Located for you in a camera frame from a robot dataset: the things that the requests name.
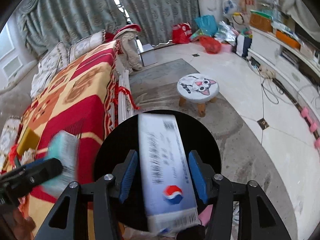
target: gray rug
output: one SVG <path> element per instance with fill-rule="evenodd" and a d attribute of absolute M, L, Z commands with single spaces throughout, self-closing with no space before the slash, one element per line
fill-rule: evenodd
<path fill-rule="evenodd" d="M 179 107 L 178 80 L 198 73 L 183 59 L 136 72 L 130 76 L 130 87 L 140 112 L 171 109 L 191 115 L 204 124 L 217 141 L 222 159 L 222 174 L 231 181 L 247 183 L 256 180 L 278 211 L 292 240 L 297 239 L 294 209 L 284 183 L 269 155 L 235 109 L 219 94 L 216 103 L 208 103 L 206 116 L 198 116 L 196 104 Z M 231 239 L 237 239 L 233 224 Z"/>

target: orange box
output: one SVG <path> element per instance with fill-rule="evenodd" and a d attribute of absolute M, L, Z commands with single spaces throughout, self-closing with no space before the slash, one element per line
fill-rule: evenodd
<path fill-rule="evenodd" d="M 250 25 L 264 32 L 272 32 L 271 20 L 259 14 L 252 13 Z"/>
<path fill-rule="evenodd" d="M 298 50 L 300 50 L 301 48 L 301 44 L 299 42 L 289 37 L 288 35 L 282 33 L 281 31 L 276 31 L 276 37 L 292 48 L 295 48 Z"/>

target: yellow box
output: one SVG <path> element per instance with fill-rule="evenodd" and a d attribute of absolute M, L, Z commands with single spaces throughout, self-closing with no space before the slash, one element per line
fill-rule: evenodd
<path fill-rule="evenodd" d="M 30 148 L 36 150 L 39 141 L 40 137 L 36 135 L 33 130 L 27 127 L 17 147 L 17 153 L 22 156 L 24 152 Z"/>

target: metal screw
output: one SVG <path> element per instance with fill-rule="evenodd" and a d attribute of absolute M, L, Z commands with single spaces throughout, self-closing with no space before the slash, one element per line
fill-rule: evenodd
<path fill-rule="evenodd" d="M 258 186 L 258 182 L 256 182 L 255 180 L 250 180 L 250 181 L 249 181 L 249 185 L 250 185 L 251 187 L 257 187 L 257 186 Z"/>
<path fill-rule="evenodd" d="M 215 174 L 215 175 L 213 176 L 213 178 L 216 179 L 216 180 L 222 180 L 222 179 L 223 179 L 223 176 L 222 176 L 221 174 Z"/>
<path fill-rule="evenodd" d="M 112 179 L 113 179 L 113 175 L 112 174 L 104 175 L 104 180 L 112 180 Z"/>
<path fill-rule="evenodd" d="M 71 188 L 76 188 L 76 187 L 78 187 L 78 182 L 76 182 L 76 181 L 73 181 L 73 182 L 71 182 L 70 184 L 69 184 L 69 187 L 71 187 Z"/>

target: white tile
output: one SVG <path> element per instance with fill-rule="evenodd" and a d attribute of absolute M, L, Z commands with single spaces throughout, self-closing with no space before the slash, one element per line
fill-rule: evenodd
<path fill-rule="evenodd" d="M 148 68 L 152 68 L 152 67 L 155 67 L 155 66 L 170 62 L 170 61 L 174 61 L 174 60 L 177 60 L 177 59 L 180 59 L 180 58 L 182 58 L 184 61 L 190 63 L 191 60 L 193 60 L 193 58 L 194 58 L 191 55 L 178 54 L 178 53 L 174 53 L 174 52 L 173 53 L 163 53 L 163 52 L 161 52 L 161 50 L 163 50 L 163 49 L 157 49 L 155 51 L 157 63 L 149 65 L 149 66 L 146 66 L 146 67 L 143 68 L 143 70 L 146 70 Z"/>
<path fill-rule="evenodd" d="M 316 139 L 309 131 L 309 126 L 301 117 L 299 110 L 286 95 L 281 95 L 277 91 L 276 85 L 272 81 L 265 80 L 264 87 L 270 100 L 274 103 L 277 102 L 277 98 L 279 100 L 279 104 L 276 105 L 263 93 L 264 119 L 269 126 L 287 133 L 312 147 Z M 276 97 L 269 93 L 267 89 L 273 92 Z"/>
<path fill-rule="evenodd" d="M 271 127 L 263 131 L 269 154 L 295 210 L 298 239 L 308 239 L 320 220 L 320 161 L 313 147 Z"/>
<path fill-rule="evenodd" d="M 263 117 L 260 78 L 244 59 L 229 53 L 207 54 L 190 64 L 218 82 L 220 93 L 239 115 L 256 121 Z"/>
<path fill-rule="evenodd" d="M 183 55 L 205 53 L 204 47 L 202 47 L 199 42 L 192 42 L 188 44 L 177 44 L 177 45 L 157 49 L 156 51 L 158 51 L 159 53 L 169 53 L 169 54 L 176 53 L 176 54 L 183 54 Z"/>
<path fill-rule="evenodd" d="M 259 142 L 261 143 L 262 141 L 262 128 L 260 127 L 260 125 L 257 123 L 257 121 L 248 119 L 246 117 L 242 116 L 242 119 L 245 121 L 245 123 L 247 124 L 247 126 L 250 128 L 250 130 L 254 133 L 254 135 L 256 136 L 256 138 L 259 140 Z"/>

